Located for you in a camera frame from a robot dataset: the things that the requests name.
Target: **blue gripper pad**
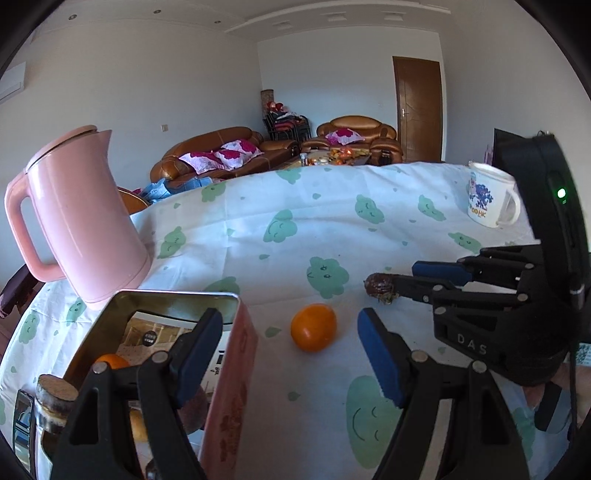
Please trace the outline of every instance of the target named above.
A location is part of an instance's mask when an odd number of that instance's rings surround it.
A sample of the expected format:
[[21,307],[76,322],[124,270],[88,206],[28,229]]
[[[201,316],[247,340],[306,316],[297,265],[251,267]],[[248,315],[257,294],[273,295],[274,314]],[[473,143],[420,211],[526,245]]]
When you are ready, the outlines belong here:
[[458,263],[445,262],[416,262],[413,265],[413,276],[442,278],[449,280],[456,287],[463,287],[472,281],[472,273]]
[[176,362],[171,363],[171,370],[178,375],[175,397],[178,408],[185,405],[197,393],[209,362],[217,351],[222,329],[222,314],[215,309],[207,309],[197,326],[191,332],[181,335],[173,346],[174,348],[177,343],[184,343],[190,348],[189,354],[181,365]]
[[386,330],[374,309],[359,312],[357,331],[384,397],[399,408],[406,407],[412,386],[407,344],[400,335]]

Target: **pink floral pillow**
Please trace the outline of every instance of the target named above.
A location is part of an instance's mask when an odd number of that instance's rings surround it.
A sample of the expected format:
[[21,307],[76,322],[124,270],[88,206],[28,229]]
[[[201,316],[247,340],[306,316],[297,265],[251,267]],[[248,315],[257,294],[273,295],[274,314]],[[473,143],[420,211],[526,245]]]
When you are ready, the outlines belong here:
[[340,128],[336,132],[329,133],[326,139],[331,145],[349,145],[354,142],[364,141],[364,137],[350,128]]
[[248,140],[236,140],[234,142],[227,143],[225,145],[222,145],[222,149],[236,150],[237,152],[242,152],[246,155],[250,155],[251,158],[262,155],[262,151],[260,151],[254,143],[251,143]]
[[238,150],[218,150],[213,154],[226,166],[226,170],[240,168],[252,158],[252,155]]
[[230,168],[226,168],[226,166],[213,153],[186,153],[178,159],[191,165],[197,172],[197,175],[212,170],[231,170]]

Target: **pink tin box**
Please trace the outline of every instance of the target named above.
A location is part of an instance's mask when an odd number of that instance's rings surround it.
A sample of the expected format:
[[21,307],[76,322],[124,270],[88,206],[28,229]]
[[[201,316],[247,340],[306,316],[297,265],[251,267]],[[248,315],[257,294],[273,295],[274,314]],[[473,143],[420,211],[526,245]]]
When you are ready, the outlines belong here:
[[[207,308],[215,308],[223,317],[220,351],[214,355],[202,387],[210,397],[209,412],[199,448],[199,461],[209,480],[232,480],[248,403],[248,390],[258,337],[248,309],[232,293],[194,293],[181,291],[122,290],[107,304],[72,359],[64,379],[80,390],[86,375],[98,357],[106,353],[121,354],[124,337],[129,337],[128,323],[158,318],[185,327],[195,324]],[[172,342],[153,349],[168,350],[176,337],[167,333]],[[146,358],[151,352],[145,352]],[[131,360],[131,364],[140,364]],[[53,456],[57,436],[44,432],[42,446],[49,458]],[[151,459],[148,444],[136,443],[142,469]]]

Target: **bed sheet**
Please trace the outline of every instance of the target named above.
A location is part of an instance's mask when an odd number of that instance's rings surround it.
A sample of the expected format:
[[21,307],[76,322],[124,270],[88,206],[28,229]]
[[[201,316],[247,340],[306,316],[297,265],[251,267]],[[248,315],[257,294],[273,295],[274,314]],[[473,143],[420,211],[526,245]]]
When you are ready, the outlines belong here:
[[[480,247],[534,242],[525,213],[498,229],[468,218],[468,179],[467,167],[447,164],[295,168],[176,195],[132,217],[154,258],[141,288],[232,291],[249,307],[260,341],[238,479],[372,478],[400,411],[381,396],[357,337],[360,309],[375,308],[413,349],[469,363],[434,338],[430,306],[407,299],[384,306],[363,288],[369,274],[410,274],[418,260],[455,261]],[[289,325],[315,302],[332,305],[339,330],[333,345],[312,355],[294,346]],[[34,299],[0,365],[7,439],[17,390],[33,392],[43,373],[63,375],[97,316],[67,281],[46,284]],[[541,480],[566,450],[566,430],[536,430],[522,389],[495,378],[531,476]],[[383,415],[378,430],[385,430],[375,444],[360,444],[350,412],[375,405]],[[364,422],[372,428],[371,419]],[[38,464],[39,478],[48,478],[47,459]]]

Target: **air conditioner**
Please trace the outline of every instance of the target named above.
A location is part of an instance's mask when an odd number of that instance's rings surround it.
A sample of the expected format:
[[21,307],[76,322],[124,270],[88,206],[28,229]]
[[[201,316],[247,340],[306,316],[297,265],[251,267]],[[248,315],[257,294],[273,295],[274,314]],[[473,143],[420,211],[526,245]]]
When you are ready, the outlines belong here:
[[0,103],[24,90],[26,66],[26,62],[20,63],[7,70],[0,78]]

